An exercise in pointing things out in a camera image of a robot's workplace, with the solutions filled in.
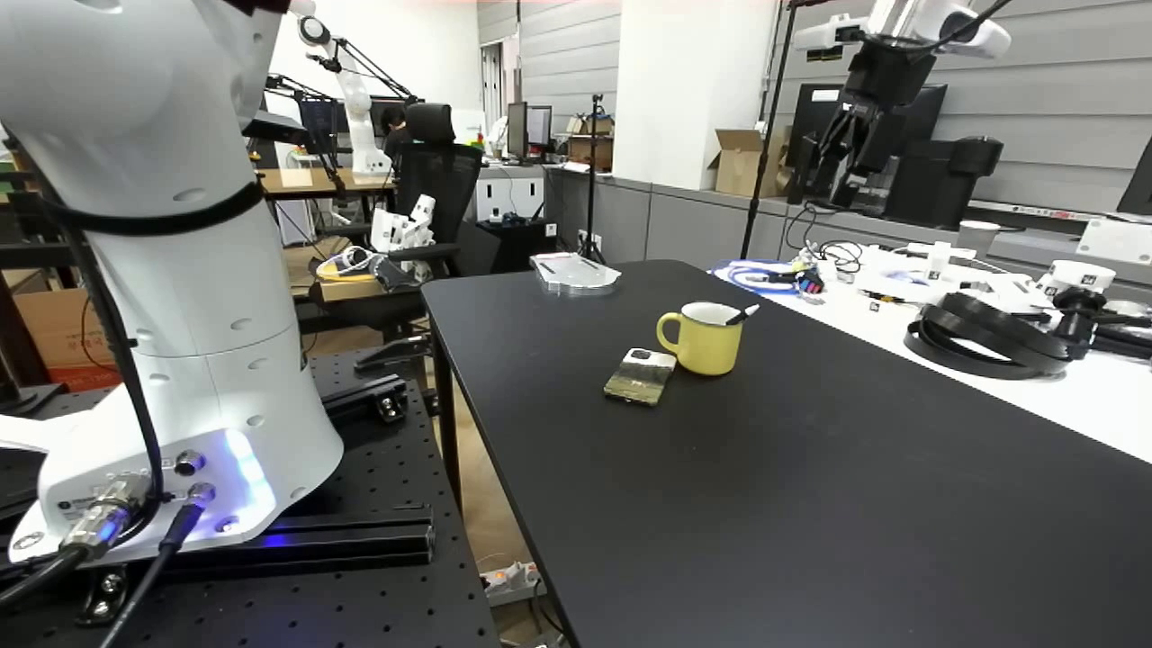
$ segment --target small box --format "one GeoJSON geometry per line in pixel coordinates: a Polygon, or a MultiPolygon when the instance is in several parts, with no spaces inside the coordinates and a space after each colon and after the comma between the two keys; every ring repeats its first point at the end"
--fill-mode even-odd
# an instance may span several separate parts
{"type": "MultiPolygon", "coordinates": [[[[592,162],[592,138],[568,138],[568,162],[592,162]]],[[[612,172],[612,138],[598,138],[598,172],[612,172]]]]}
{"type": "MultiPolygon", "coordinates": [[[[718,141],[719,141],[719,155],[711,165],[711,170],[718,170],[718,196],[754,197],[761,148],[765,148],[761,130],[718,130],[718,141]]],[[[783,148],[786,148],[786,138],[783,135],[771,138],[765,189],[761,189],[765,197],[786,196],[786,184],[778,182],[783,148]]]]}
{"type": "Polygon", "coordinates": [[[119,381],[115,356],[83,290],[19,293],[15,308],[53,381],[106,390],[119,381]]]}

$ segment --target black equipment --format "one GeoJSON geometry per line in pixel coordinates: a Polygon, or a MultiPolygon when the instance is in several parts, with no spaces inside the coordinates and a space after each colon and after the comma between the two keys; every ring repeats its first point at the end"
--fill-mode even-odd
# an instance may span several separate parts
{"type": "Polygon", "coordinates": [[[883,172],[900,141],[883,125],[886,116],[906,108],[936,56],[900,39],[863,39],[851,66],[838,116],[827,124],[811,177],[798,190],[821,204],[851,210],[870,172],[883,172]]]}
{"type": "Polygon", "coordinates": [[[1001,141],[916,141],[900,153],[900,170],[886,203],[888,220],[957,230],[975,182],[1001,162],[1001,141]]]}
{"type": "MultiPolygon", "coordinates": [[[[838,82],[804,82],[787,141],[787,203],[798,204],[808,196],[827,196],[833,177],[821,172],[826,135],[844,112],[846,89],[838,82]]],[[[903,155],[919,143],[928,143],[942,112],[947,86],[921,86],[912,104],[893,108],[876,120],[867,135],[867,153],[880,153],[876,165],[883,170],[888,155],[903,155]]]]}
{"type": "Polygon", "coordinates": [[[1139,172],[1132,177],[1123,203],[1116,213],[1139,213],[1139,215],[1152,215],[1152,141],[1141,155],[1139,172]]]}
{"type": "Polygon", "coordinates": [[[903,341],[912,352],[965,376],[1063,380],[1065,369],[1093,346],[1109,300],[1069,286],[1059,290],[1050,304],[1063,309],[1063,320],[1045,330],[1023,314],[1005,314],[965,293],[951,293],[921,309],[903,341]]]}
{"type": "Polygon", "coordinates": [[[23,390],[15,390],[9,369],[0,364],[0,412],[11,412],[23,404],[23,390]]]}
{"type": "MultiPolygon", "coordinates": [[[[336,96],[304,96],[300,120],[312,135],[324,155],[341,153],[341,135],[351,135],[347,104],[336,96]]],[[[405,104],[397,96],[370,96],[370,125],[384,155],[408,143],[454,143],[454,108],[449,104],[405,104]]]]}
{"type": "Polygon", "coordinates": [[[1152,362],[1152,308],[1109,304],[1102,314],[1093,351],[1152,362]]]}

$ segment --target black chair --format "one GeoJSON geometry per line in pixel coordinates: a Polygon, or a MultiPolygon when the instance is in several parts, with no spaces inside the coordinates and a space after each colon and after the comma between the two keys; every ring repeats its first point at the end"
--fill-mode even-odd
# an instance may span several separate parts
{"type": "Polygon", "coordinates": [[[437,244],[389,254],[389,263],[377,263],[377,280],[389,290],[389,294],[324,304],[319,290],[312,293],[329,320],[366,326],[384,336],[384,351],[360,362],[364,376],[401,372],[429,352],[429,336],[414,336],[414,320],[429,314],[420,286],[405,280],[397,263],[418,258],[433,266],[433,276],[460,276],[456,240],[474,196],[483,155],[474,148],[456,143],[408,143],[394,162],[397,213],[412,213],[420,196],[437,197],[437,244]]]}

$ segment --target yellow mug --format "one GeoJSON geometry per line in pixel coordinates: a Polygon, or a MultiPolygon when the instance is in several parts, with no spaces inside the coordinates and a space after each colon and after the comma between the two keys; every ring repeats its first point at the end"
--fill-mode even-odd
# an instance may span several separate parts
{"type": "Polygon", "coordinates": [[[735,308],[725,304],[684,304],[681,314],[664,314],[657,320],[657,338],[669,351],[690,376],[726,376],[743,352],[744,326],[731,326],[735,308]]]}

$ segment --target workbench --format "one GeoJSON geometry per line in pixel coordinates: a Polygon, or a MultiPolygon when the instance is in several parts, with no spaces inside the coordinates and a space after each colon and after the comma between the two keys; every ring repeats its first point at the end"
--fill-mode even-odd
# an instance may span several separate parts
{"type": "MultiPolygon", "coordinates": [[[[355,356],[317,362],[319,392],[355,381],[354,362],[355,356]]],[[[405,429],[381,429],[376,419],[336,419],[347,438],[376,437],[376,442],[351,442],[339,477],[319,486],[319,494],[341,498],[355,516],[424,510],[437,530],[433,566],[162,579],[138,611],[126,645],[496,645],[424,404],[414,384],[408,392],[405,429]]],[[[99,396],[64,396],[45,414],[69,414],[93,399],[99,396]]],[[[19,615],[0,615],[3,645],[99,645],[101,629],[77,627],[83,588],[85,579],[71,579],[71,590],[58,590],[19,615]]]]}
{"type": "Polygon", "coordinates": [[[765,304],[735,376],[678,372],[628,408],[606,381],[664,314],[755,294],[618,270],[606,294],[538,274],[424,290],[437,380],[456,376],[573,645],[1152,645],[1139,364],[1093,390],[1074,369],[1059,408],[1026,396],[1045,381],[1009,396],[893,352],[886,314],[765,304]],[[1111,438],[1086,438],[1086,412],[1111,438]]]}

